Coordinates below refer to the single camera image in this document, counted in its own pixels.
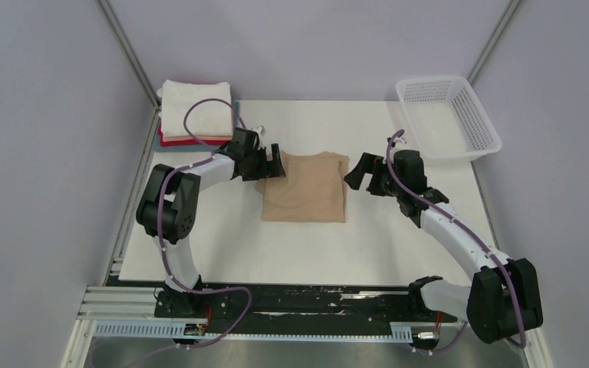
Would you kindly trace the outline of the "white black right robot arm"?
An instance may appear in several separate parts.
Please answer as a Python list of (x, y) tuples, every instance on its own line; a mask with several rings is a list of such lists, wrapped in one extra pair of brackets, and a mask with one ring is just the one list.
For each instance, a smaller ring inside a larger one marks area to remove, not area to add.
[(469, 277), (469, 286), (441, 277), (426, 277), (410, 284), (407, 309), (417, 320), (441, 312), (470, 324), (475, 335), (491, 344), (518, 336), (544, 322), (538, 274), (526, 258), (513, 259), (488, 246), (461, 221), (449, 199), (428, 185), (420, 153), (404, 149), (385, 157), (363, 153), (344, 177), (358, 190), (371, 176), (367, 192), (392, 197), (401, 213), (431, 235), (457, 261)]

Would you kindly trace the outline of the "beige t shirt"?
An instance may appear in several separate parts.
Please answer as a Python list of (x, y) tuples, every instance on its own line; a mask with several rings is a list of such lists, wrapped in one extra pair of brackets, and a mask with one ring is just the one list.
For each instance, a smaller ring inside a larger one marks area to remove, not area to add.
[(345, 223), (349, 157), (324, 151), (309, 156), (281, 154), (286, 176), (261, 179), (266, 222)]

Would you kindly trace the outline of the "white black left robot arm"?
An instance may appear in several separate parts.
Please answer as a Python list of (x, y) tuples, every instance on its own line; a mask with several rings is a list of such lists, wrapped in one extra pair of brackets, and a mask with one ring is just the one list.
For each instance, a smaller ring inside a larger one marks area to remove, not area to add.
[(196, 163), (151, 171), (136, 211), (136, 221), (156, 243), (166, 286), (178, 292), (174, 306), (185, 317), (203, 309), (208, 291), (192, 257), (189, 237), (196, 224), (199, 195), (222, 182), (283, 178), (286, 172), (277, 143), (262, 145), (262, 133), (236, 128), (232, 139)]

